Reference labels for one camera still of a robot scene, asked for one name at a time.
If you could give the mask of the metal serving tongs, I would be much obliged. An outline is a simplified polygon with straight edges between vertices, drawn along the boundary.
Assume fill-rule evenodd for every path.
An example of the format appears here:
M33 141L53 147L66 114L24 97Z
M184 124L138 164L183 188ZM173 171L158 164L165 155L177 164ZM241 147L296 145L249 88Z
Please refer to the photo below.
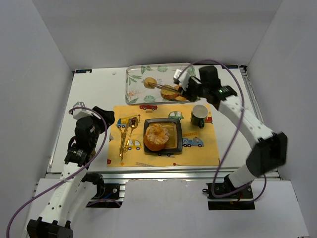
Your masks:
M173 92L173 93L177 93L177 94L183 95L182 91L179 91L179 90L177 91L174 88L166 87L166 86L163 86L163 85L160 85L160 84L157 84L156 88L163 89L163 90L166 90L166 91L169 91L169 92Z

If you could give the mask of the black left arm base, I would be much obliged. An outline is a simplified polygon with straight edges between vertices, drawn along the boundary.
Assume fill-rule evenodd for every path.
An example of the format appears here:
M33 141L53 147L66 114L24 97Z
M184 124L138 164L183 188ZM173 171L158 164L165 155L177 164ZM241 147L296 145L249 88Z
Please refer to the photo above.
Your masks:
M103 176L91 173L84 176L82 182L90 182L96 189L88 208L120 208L123 203L122 184L106 183Z

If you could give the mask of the small round yellow cake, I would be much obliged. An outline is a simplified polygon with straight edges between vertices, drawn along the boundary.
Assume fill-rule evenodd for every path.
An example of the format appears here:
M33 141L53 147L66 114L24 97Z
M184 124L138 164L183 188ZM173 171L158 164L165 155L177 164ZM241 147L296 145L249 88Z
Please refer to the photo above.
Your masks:
M154 88L156 88L156 85L157 85L157 81L154 78L152 78L152 77L145 78L145 80L144 80L144 87L145 88L154 89Z

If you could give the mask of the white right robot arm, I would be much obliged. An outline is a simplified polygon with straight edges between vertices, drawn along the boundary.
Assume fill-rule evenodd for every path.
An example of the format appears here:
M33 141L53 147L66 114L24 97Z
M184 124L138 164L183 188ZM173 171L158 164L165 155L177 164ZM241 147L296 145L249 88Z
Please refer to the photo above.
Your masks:
M199 69L200 77L191 76L186 69L177 70L174 83L180 84L180 94L194 102L205 98L235 126L236 132L245 137L251 152L246 162L224 178L225 192L212 194L216 198L231 196L244 189L254 179L286 163L288 138L285 133L275 133L245 108L243 93L230 86L223 86L213 65Z

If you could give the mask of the large orange sugared bun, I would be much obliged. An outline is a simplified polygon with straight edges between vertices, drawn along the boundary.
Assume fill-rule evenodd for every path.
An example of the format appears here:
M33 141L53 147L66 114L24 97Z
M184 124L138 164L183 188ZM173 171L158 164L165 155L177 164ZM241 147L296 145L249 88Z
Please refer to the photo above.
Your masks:
M144 135L144 144L151 151L162 150L169 140L168 130L159 123L147 127Z

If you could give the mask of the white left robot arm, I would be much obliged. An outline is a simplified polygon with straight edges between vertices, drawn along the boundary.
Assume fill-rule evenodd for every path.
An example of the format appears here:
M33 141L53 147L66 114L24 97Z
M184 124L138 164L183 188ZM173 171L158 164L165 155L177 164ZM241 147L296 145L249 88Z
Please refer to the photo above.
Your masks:
M71 238L71 225L93 198L102 198L106 187L103 177L88 171L89 165L100 153L96 150L98 138L106 134L115 122L114 111L84 106L69 112L76 120L75 135L67 146L67 154L59 182L39 217L27 224L31 238Z

